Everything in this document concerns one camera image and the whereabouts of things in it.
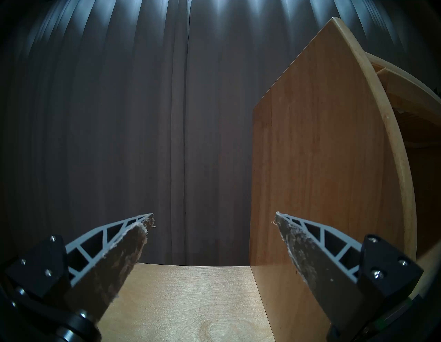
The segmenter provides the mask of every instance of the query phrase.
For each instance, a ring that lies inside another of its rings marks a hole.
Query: gray lattice structure
[[[66,245],[71,285],[75,286],[97,262],[116,245],[128,230],[147,227],[153,214],[144,214],[92,229]]]
[[[357,282],[356,275],[360,268],[359,256],[362,246],[361,243],[328,225],[322,225],[317,222],[276,212],[276,221],[278,220],[285,220],[288,225],[293,228],[291,229],[292,231],[295,231],[296,228],[302,230],[307,237],[315,241],[329,259],[331,259],[349,279],[354,283]],[[288,248],[288,253],[293,262],[296,263],[290,248]]]

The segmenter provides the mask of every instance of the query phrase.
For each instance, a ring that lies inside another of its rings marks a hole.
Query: dark curtain
[[[390,1],[36,6],[1,52],[2,244],[20,253],[153,212],[142,262],[247,265],[252,109],[333,16],[440,88],[430,49]]]

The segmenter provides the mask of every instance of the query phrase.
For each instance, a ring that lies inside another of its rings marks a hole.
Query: wooden side panel
[[[392,108],[341,25],[332,19],[254,110],[250,264],[277,342],[323,341],[329,321],[288,257],[276,211],[402,250],[403,203],[415,217],[411,181],[402,200],[397,165],[410,171]]]

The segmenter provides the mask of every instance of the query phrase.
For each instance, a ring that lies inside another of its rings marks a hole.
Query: wooden shelf
[[[98,324],[103,341],[274,341],[249,266],[136,264]]]

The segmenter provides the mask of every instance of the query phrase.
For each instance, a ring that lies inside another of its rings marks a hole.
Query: plywood surface
[[[415,258],[415,199],[386,93],[332,19],[254,109],[250,264],[274,338],[324,341],[329,321],[297,274],[276,211],[362,241],[376,233]]]
[[[136,264],[103,341],[274,341],[250,267]]]

